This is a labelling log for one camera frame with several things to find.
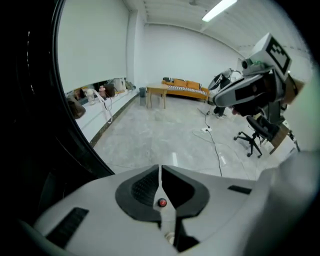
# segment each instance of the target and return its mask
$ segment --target floor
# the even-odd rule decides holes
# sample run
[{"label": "floor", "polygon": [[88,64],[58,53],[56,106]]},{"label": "floor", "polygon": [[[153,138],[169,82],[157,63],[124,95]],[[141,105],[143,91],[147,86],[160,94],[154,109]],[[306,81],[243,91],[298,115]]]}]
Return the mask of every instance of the floor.
[{"label": "floor", "polygon": [[223,177],[256,180],[262,170],[279,165],[275,155],[269,155],[262,144],[262,157],[257,152],[247,157],[249,144],[234,141],[239,131],[251,135],[244,117],[226,109],[225,119],[210,114],[206,123],[212,129],[212,139],[205,128],[205,116],[210,106],[203,100],[167,96],[166,109],[158,95],[152,95],[152,109],[146,108],[146,98],[137,97],[111,124],[94,149],[117,174],[154,164],[173,165],[195,172]]}]

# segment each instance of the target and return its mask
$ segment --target wall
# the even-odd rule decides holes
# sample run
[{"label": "wall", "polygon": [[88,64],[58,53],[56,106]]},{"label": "wall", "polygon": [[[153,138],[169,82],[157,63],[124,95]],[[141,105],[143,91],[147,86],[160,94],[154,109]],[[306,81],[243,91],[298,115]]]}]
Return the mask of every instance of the wall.
[{"label": "wall", "polygon": [[65,92],[127,76],[129,11],[121,0],[66,0],[58,32]]},{"label": "wall", "polygon": [[137,88],[147,85],[144,39],[145,22],[137,10],[132,11],[129,16],[126,38],[126,78]]},{"label": "wall", "polygon": [[144,57],[148,83],[163,77],[180,78],[208,87],[214,76],[237,69],[243,57],[221,42],[199,33],[161,25],[144,29]]}]

